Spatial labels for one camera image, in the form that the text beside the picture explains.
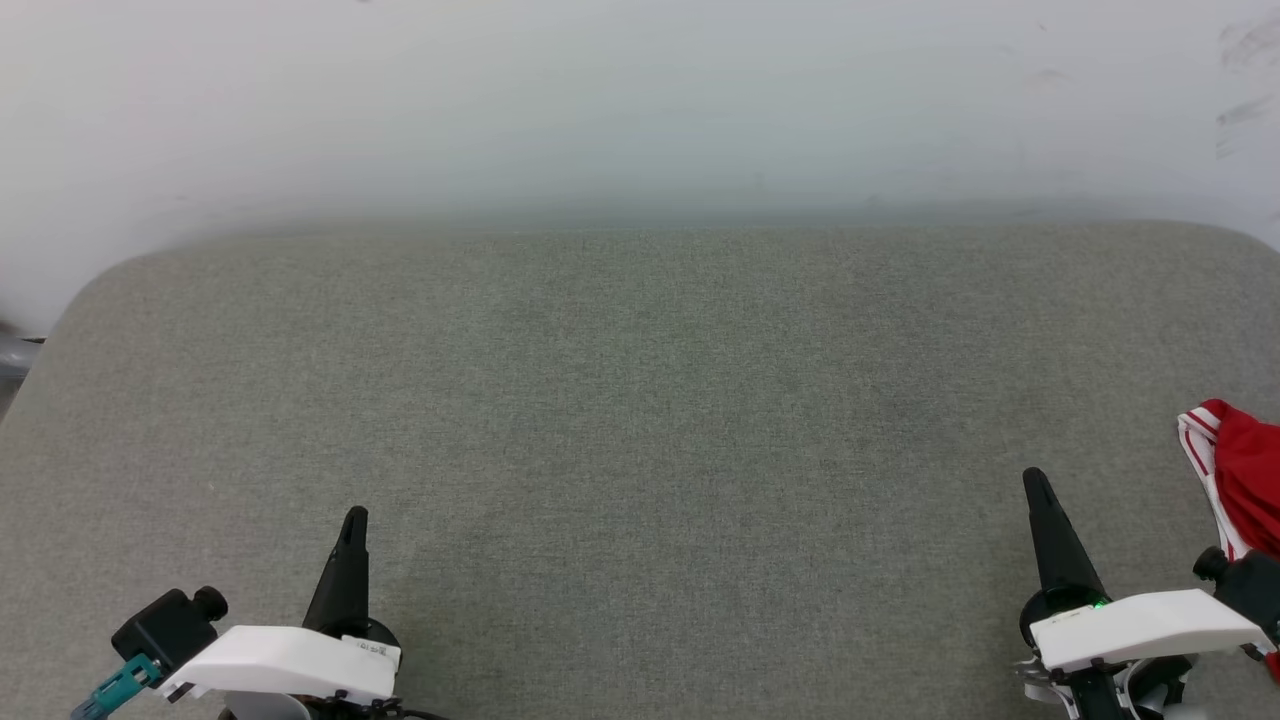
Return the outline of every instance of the gray object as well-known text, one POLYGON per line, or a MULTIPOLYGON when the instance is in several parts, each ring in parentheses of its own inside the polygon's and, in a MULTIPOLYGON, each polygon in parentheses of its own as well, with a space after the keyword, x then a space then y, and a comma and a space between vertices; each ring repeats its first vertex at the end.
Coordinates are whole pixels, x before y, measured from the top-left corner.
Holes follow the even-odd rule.
MULTIPOLYGON (((1219 396, 1280 421, 1276 357, 1280 255, 1183 224, 131 261, 0 427, 5 710, 73 707, 170 587, 297 624, 361 503, 412 707, 1060 720, 1012 673, 1021 470, 1053 478, 1114 594, 1194 585, 1217 536, 1175 416, 1219 396)), ((1262 717, 1277 693, 1233 653, 1188 701, 1262 717)))
POLYGON ((40 345, 0 333, 0 382, 27 377, 40 345))
POLYGON ((20 379, 0 378, 0 420, 4 420, 5 414, 9 411, 9 404, 13 402, 13 397, 18 393, 20 384, 20 379))

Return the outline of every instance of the white stripe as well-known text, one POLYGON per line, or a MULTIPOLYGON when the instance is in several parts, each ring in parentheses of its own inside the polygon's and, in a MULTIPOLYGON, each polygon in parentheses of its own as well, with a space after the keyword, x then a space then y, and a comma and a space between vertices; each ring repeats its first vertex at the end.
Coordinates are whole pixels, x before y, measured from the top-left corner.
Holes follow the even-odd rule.
POLYGON ((1222 543, 1222 548, 1231 547, 1235 550, 1235 557, 1243 556, 1252 548, 1240 539, 1239 530, 1231 524, 1231 519, 1226 516, 1226 509, 1222 507, 1222 501, 1219 497, 1217 478, 1215 474, 1217 465, 1213 462, 1213 446, 1210 445, 1208 430, 1189 416, 1179 415, 1178 442, 1181 443, 1183 450, 1187 452, 1187 460, 1192 464, 1192 471, 1196 473, 1196 477, 1199 478, 1201 484, 1204 487, 1204 495, 1208 497, 1210 507, 1213 510, 1213 520, 1217 523, 1217 537, 1222 543), (1190 445, 1187 443, 1188 433, 1190 433, 1190 445), (1201 473, 1201 462, 1204 464, 1207 474, 1201 473))
POLYGON ((1213 428, 1215 432, 1217 432, 1217 429, 1222 427, 1222 420, 1219 420, 1217 415, 1210 413, 1204 407, 1197 407, 1192 410, 1189 415, 1196 415, 1201 420, 1204 420, 1204 424, 1213 428))

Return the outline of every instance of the red and white fabric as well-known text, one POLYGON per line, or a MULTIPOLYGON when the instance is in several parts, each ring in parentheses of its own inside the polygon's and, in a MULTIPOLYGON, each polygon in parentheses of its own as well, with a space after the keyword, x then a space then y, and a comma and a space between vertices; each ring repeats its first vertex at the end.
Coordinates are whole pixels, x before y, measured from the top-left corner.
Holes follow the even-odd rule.
POLYGON ((1217 521, 1219 543, 1234 561, 1253 548, 1240 538, 1240 532, 1226 515, 1217 491, 1217 433, 1222 427, 1224 405, 1226 404, 1221 400, 1210 400, 1179 415, 1178 439, 1183 443, 1188 460, 1192 461, 1192 470, 1204 486, 1204 495, 1208 496, 1210 507, 1213 509, 1213 520, 1217 521))
POLYGON ((1280 557, 1280 427, 1221 400, 1178 416, 1178 436, 1204 486, 1228 557, 1280 557))

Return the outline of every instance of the gray fabric surface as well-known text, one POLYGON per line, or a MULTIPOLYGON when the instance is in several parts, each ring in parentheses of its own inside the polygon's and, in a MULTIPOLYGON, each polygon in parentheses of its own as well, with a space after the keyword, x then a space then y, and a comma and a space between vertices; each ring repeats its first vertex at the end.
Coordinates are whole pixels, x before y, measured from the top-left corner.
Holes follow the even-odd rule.
POLYGON ((0 378, 0 420, 4 420, 5 413, 9 411, 9 404, 13 402, 13 396, 18 395, 20 384, 18 380, 0 378))
MULTIPOLYGON (((0 427, 5 716, 170 587, 297 624, 347 506, 456 720, 1065 717, 1023 698, 1037 464, 1114 594, 1216 541, 1174 418, 1280 421, 1280 255, 1179 224, 303 238, 76 301, 0 427)), ((1189 698, 1262 717, 1240 653, 1189 698)), ((120 717, 211 717, 140 698, 120 717)))

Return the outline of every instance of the sticker label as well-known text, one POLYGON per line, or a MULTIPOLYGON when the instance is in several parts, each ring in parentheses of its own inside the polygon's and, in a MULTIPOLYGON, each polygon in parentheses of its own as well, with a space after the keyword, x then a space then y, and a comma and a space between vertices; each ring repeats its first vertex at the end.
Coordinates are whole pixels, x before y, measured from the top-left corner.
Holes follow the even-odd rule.
POLYGON ((396 647, 393 644, 380 643, 380 642, 375 642, 375 641, 366 641, 364 638, 357 638, 355 635, 342 635, 342 642, 351 643, 351 644, 353 644, 353 646, 356 646, 358 648, 367 650, 369 652, 372 652, 374 655, 381 655, 383 657, 390 657, 392 661, 396 664, 396 671, 397 673, 399 671, 401 648, 398 648, 398 647, 396 647))

